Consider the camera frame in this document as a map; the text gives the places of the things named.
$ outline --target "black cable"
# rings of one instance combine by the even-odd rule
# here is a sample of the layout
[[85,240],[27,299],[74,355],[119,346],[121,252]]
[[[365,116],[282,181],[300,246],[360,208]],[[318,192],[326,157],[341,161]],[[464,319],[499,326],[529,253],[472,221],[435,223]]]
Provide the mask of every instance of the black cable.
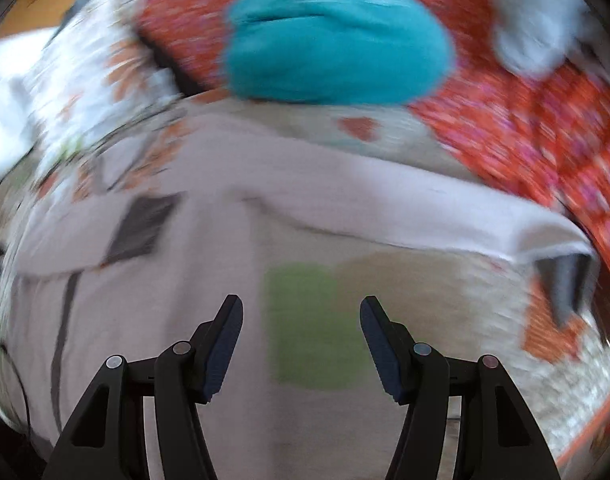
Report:
[[10,356],[10,353],[8,352],[7,345],[1,339],[0,339],[0,351],[2,352],[3,355],[5,355],[8,363],[12,367],[12,371],[16,375],[16,380],[18,381],[18,384],[21,387],[21,393],[23,395],[23,402],[25,404],[26,423],[28,424],[28,433],[27,433],[28,442],[31,444],[32,443],[32,422],[30,421],[30,416],[29,416],[28,393],[25,390],[25,385],[23,384],[23,381],[21,380],[21,374],[19,373],[18,368],[16,367],[16,363],[14,362],[14,359],[12,359],[12,356]]

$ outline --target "red patterned fabric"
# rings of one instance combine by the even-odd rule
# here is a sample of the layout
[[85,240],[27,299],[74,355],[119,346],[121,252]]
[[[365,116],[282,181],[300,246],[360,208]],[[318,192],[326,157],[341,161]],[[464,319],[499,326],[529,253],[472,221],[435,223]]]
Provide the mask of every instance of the red patterned fabric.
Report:
[[[218,86],[231,1],[148,0],[141,28],[186,72]],[[610,269],[610,88],[569,64],[545,82],[506,72],[490,49],[490,0],[420,1],[451,31],[458,69],[414,111],[491,186],[570,209]]]

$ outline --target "teal pillow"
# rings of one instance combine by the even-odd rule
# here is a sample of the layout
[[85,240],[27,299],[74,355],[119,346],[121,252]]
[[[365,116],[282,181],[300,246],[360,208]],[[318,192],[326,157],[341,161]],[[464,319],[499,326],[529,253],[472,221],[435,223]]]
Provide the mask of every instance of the teal pillow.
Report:
[[454,65],[449,34],[415,0],[236,0],[232,93],[309,104],[401,104]]

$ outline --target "white fabric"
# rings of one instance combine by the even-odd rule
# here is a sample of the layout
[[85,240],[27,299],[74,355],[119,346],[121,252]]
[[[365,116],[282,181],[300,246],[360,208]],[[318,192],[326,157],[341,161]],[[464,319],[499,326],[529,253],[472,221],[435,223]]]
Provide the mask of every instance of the white fabric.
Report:
[[[158,251],[87,270],[80,277],[64,348],[60,411],[63,420],[70,416],[108,355],[119,353],[130,361],[153,357],[188,338],[199,323],[212,319],[227,294],[236,293],[245,306],[240,340],[222,392],[199,408],[215,468],[224,480],[381,478],[404,417],[404,409],[383,393],[373,370],[366,382],[337,393],[310,395],[291,386],[275,389],[263,309],[267,258],[256,235],[259,205],[298,229],[341,235],[336,238],[346,244],[371,240],[403,248],[475,251],[508,262],[572,251],[593,254],[584,234],[564,217],[485,187],[264,135],[263,128],[226,116],[202,115],[191,128],[176,159],[157,174],[157,193],[185,192],[163,230]],[[80,270],[100,262],[103,251],[98,247],[107,249],[130,194],[138,191],[75,205],[46,202],[45,213],[33,216],[19,249],[8,348],[28,391],[33,429],[52,443],[58,430],[50,402],[50,364],[67,275],[44,272]],[[58,241],[61,233],[63,242]],[[54,243],[36,248],[42,239]],[[454,317],[444,309],[434,310],[434,304],[426,308],[419,299],[421,303],[409,305],[409,312],[425,320],[428,334],[436,336],[431,343],[445,346],[446,354],[459,348],[457,356],[477,357],[472,355],[476,346],[465,351],[459,346],[456,334],[461,332],[462,338],[471,340],[471,334],[480,331],[474,339],[483,343],[477,344],[485,344],[485,333],[493,334],[490,339],[498,344],[484,350],[501,358],[509,353],[509,345],[512,352],[520,348],[520,330],[511,339],[497,337],[497,323],[507,314],[502,297],[485,312],[461,310],[450,303]],[[515,323],[522,326],[520,319]],[[410,329],[416,333],[418,327]],[[534,380],[521,377],[523,387]],[[10,370],[4,373],[4,383],[12,405],[22,413],[22,397]],[[351,394],[349,403],[346,394]],[[276,417],[285,412],[284,399],[290,396],[306,401],[299,408],[303,418],[298,418],[304,426],[293,428],[302,466],[290,470],[288,460],[285,471],[277,462],[290,454],[289,449],[274,446],[276,424],[285,423]],[[328,409],[345,410],[335,426],[339,440],[328,440],[329,454],[321,452],[309,460],[306,443],[313,442],[308,439],[318,426],[306,421],[321,424]],[[343,433],[346,417],[353,420],[354,429]],[[154,428],[148,411],[150,476],[162,480]],[[346,477],[338,474],[343,468],[351,469]]]
[[24,77],[40,128],[40,175],[179,97],[132,27],[137,1],[88,2]]
[[118,180],[133,167],[149,147],[151,135],[127,137],[121,142],[110,146],[100,157],[98,163],[101,169],[101,183],[104,189],[110,189]]
[[[180,173],[168,170],[172,175],[168,177],[169,192],[187,188],[208,197],[231,193],[242,199],[253,196],[300,224],[399,247],[471,251],[515,264],[571,253],[595,256],[577,226],[533,202],[305,142],[241,134],[237,130],[245,124],[226,116],[206,115],[201,122],[199,139],[192,137],[198,145],[195,150],[187,150],[191,160],[184,160],[181,153]],[[189,178],[188,171],[195,176]],[[188,178],[178,180],[181,176]],[[128,202],[127,198],[114,196],[93,202],[97,200],[101,204],[90,205],[87,201],[74,206],[56,205],[54,209],[64,209],[63,221],[72,229],[86,232],[85,226],[96,222],[95,208],[114,218],[113,211],[125,208]],[[51,215],[37,211],[34,217],[42,228],[30,224],[30,232],[38,230],[36,238],[28,235],[21,254],[53,251],[50,233],[54,242],[63,233],[60,221]],[[116,222],[105,225],[99,229],[107,244]],[[80,248],[68,241],[63,250],[62,255],[76,254]],[[87,261],[83,256],[77,258],[82,258],[81,264]],[[67,265],[58,267],[66,269]],[[44,270],[41,274],[51,272],[56,271]]]
[[518,76],[545,78],[574,44],[583,0],[494,0],[494,51]]
[[0,180],[34,144],[27,97],[19,80],[0,82]]
[[610,35],[591,12],[582,16],[577,41],[569,59],[585,72],[593,73],[610,84]]
[[55,31],[55,27],[39,28],[0,40],[0,81],[28,73]]

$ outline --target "floral fabric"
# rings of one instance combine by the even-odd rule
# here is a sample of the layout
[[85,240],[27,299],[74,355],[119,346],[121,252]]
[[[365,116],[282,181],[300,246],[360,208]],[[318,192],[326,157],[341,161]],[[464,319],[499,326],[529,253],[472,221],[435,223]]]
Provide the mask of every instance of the floral fabric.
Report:
[[[216,86],[231,1],[147,0],[140,26],[189,75]],[[504,70],[490,46],[492,0],[420,1],[449,28],[458,70],[413,111],[489,185],[571,210],[610,270],[610,87],[569,63],[544,82]]]
[[135,2],[90,1],[26,76],[44,170],[176,98],[130,26]]

